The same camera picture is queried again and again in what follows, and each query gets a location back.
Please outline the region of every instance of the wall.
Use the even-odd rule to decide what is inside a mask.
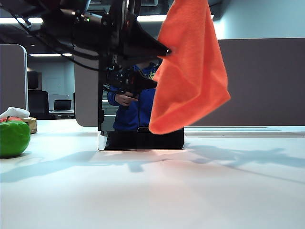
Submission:
[[[224,0],[218,39],[305,37],[305,0]]]
[[[41,72],[42,90],[49,94],[68,94],[73,100],[74,63],[61,57],[36,58],[29,58],[28,68],[30,71]]]

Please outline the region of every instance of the blue hoodie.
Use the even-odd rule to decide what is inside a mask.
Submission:
[[[148,76],[151,72],[154,73],[157,70],[154,63],[144,69],[142,72],[144,75]],[[116,91],[117,88],[110,87],[112,91]],[[113,106],[119,106],[119,109],[116,112],[115,121],[113,123],[114,130],[137,130],[140,126],[148,126],[152,106],[153,106],[153,97],[155,89],[146,89],[142,90],[139,94],[138,101],[133,101],[128,108],[117,103],[114,98],[116,93],[108,92],[108,102]]]

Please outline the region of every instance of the ceiling light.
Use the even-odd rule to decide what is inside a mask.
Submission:
[[[28,21],[30,23],[42,23],[43,22],[42,18],[29,18]]]
[[[63,53],[64,56],[72,56],[71,53]],[[41,54],[30,54],[30,56],[34,57],[47,57],[47,56],[61,56],[58,53],[41,53]]]
[[[166,15],[147,15],[147,16],[138,16],[138,21],[164,21]]]
[[[18,21],[21,23],[25,23],[22,18],[18,18]],[[42,18],[29,18],[28,21],[30,23],[42,23]],[[0,24],[17,24],[17,20],[14,18],[0,18]]]

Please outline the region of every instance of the white table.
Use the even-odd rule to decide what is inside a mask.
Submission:
[[[39,120],[1,160],[1,229],[304,229],[304,137],[185,137],[97,150],[94,127]]]

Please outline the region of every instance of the orange towel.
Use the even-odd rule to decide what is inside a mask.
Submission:
[[[149,129],[166,134],[190,125],[230,99],[227,74],[207,0],[175,0],[158,40],[163,58]]]

